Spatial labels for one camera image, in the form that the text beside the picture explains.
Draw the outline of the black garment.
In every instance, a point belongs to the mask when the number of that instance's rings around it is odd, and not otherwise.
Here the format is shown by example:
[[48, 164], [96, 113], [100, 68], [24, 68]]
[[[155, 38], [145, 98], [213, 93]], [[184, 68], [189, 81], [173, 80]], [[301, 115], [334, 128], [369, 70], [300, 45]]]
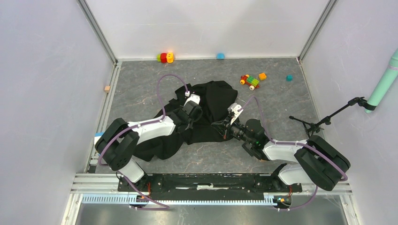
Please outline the black garment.
[[225, 81], [210, 81], [207, 83], [187, 84], [189, 91], [200, 96], [200, 107], [203, 110], [201, 118], [194, 122], [193, 128], [178, 134], [160, 136], [138, 144], [133, 156], [144, 161], [151, 161], [154, 156], [159, 159], [168, 159], [175, 155], [180, 147], [193, 143], [219, 143], [232, 138], [223, 138], [211, 124], [223, 120], [228, 115], [227, 108], [237, 98], [238, 91]]

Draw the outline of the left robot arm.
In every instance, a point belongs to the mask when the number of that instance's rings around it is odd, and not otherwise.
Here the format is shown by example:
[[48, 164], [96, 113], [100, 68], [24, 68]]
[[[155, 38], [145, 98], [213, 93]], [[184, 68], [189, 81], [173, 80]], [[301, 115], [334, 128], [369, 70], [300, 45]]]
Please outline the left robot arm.
[[94, 137], [94, 148], [101, 157], [98, 162], [105, 160], [113, 171], [120, 172], [125, 179], [130, 180], [132, 188], [142, 191], [147, 186], [147, 177], [132, 159], [136, 146], [157, 137], [182, 133], [192, 128], [202, 113], [199, 104], [189, 100], [166, 116], [141, 122], [126, 122], [118, 118], [102, 135]]

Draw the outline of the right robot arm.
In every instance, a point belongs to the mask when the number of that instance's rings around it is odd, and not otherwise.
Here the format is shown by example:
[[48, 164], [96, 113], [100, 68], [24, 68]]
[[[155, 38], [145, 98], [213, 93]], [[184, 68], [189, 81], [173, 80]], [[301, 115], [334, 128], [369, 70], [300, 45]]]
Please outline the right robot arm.
[[211, 124], [224, 138], [243, 141], [242, 147], [257, 159], [284, 160], [293, 165], [283, 165], [275, 170], [271, 186], [284, 191], [289, 185], [313, 183], [317, 187], [332, 191], [341, 180], [346, 180], [350, 161], [318, 135], [296, 142], [271, 141], [266, 136], [260, 120], [249, 119], [245, 124], [230, 119]]

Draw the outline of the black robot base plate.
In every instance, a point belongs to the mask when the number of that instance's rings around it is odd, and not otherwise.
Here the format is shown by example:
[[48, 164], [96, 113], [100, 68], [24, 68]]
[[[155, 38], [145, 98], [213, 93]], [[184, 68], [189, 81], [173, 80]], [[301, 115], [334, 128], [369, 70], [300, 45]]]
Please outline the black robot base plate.
[[153, 173], [134, 185], [157, 201], [262, 200], [264, 193], [303, 190], [299, 184], [286, 185], [263, 173]]

